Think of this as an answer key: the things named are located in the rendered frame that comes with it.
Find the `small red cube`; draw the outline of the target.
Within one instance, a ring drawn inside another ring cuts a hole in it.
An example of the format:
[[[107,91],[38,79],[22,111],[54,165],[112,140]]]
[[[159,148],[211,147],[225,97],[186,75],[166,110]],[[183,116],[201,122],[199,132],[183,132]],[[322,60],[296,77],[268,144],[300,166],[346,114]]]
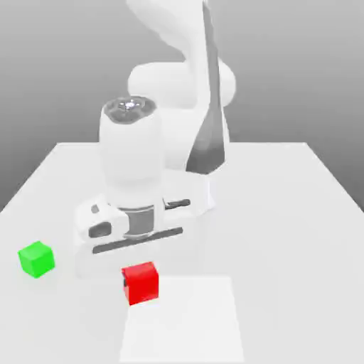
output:
[[[153,262],[122,268],[121,273],[130,306],[159,297],[159,273]]]

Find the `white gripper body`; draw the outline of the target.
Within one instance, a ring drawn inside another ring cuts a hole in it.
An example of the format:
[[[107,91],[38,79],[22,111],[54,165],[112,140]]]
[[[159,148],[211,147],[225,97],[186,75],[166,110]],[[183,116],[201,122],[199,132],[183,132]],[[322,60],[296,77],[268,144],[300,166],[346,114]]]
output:
[[[75,234],[75,276],[78,279],[115,279],[124,267],[153,262],[161,274],[191,268],[199,251],[199,227],[186,223],[140,240],[113,236],[89,240]]]

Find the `small green cube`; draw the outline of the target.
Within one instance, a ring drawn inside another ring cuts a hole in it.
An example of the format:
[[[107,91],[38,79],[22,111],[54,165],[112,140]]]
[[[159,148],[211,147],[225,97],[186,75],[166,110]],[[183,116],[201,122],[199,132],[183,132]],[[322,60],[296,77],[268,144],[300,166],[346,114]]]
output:
[[[18,251],[23,271],[33,278],[39,278],[55,268],[51,247],[41,241],[34,242]]]

